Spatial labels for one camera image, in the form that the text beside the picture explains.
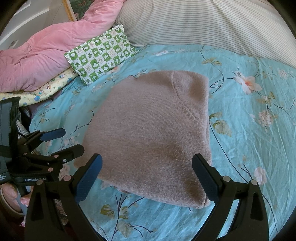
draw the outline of pink comforter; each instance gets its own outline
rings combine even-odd
[[[123,2],[95,0],[81,20],[51,25],[19,48],[0,51],[0,92],[34,91],[67,69],[64,53],[107,31]]]

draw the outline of striped fabric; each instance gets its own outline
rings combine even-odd
[[[266,0],[128,0],[116,24],[134,46],[205,44],[296,67],[296,40]]]

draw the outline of checkered pillow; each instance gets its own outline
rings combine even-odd
[[[90,85],[136,53],[124,34],[123,26],[118,25],[65,53],[65,57],[81,80]]]

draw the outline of metal pin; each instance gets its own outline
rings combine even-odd
[[[252,183],[254,186],[256,186],[256,185],[258,184],[258,182],[257,182],[256,180],[254,180],[254,179],[251,180],[251,183]]]
[[[230,182],[231,178],[230,178],[229,176],[224,176],[224,177],[223,177],[223,180],[224,180],[225,182]]]
[[[41,185],[42,183],[43,183],[43,180],[41,180],[41,179],[39,179],[39,180],[36,182],[37,185]]]
[[[71,178],[72,178],[71,175],[66,175],[66,176],[64,176],[63,180],[67,182],[67,181],[70,181]]]

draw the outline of bed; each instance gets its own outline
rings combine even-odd
[[[62,89],[61,95],[43,101],[35,111],[30,132],[60,127],[66,130],[64,137],[44,143],[38,151],[50,155],[82,143],[88,125],[112,86],[130,75],[138,78],[160,70],[203,74],[209,78],[213,166],[235,181],[258,181],[273,240],[296,206],[296,63],[292,57],[280,62],[277,57],[235,53],[230,48],[217,43],[147,45],[89,86],[76,77]],[[255,77],[255,82],[248,82],[250,76]],[[73,174],[76,168],[69,163],[62,171]],[[172,206],[121,192],[97,179],[80,206],[108,241],[191,240],[213,203],[202,209]],[[220,236],[226,234],[236,206],[237,203],[232,206]]]

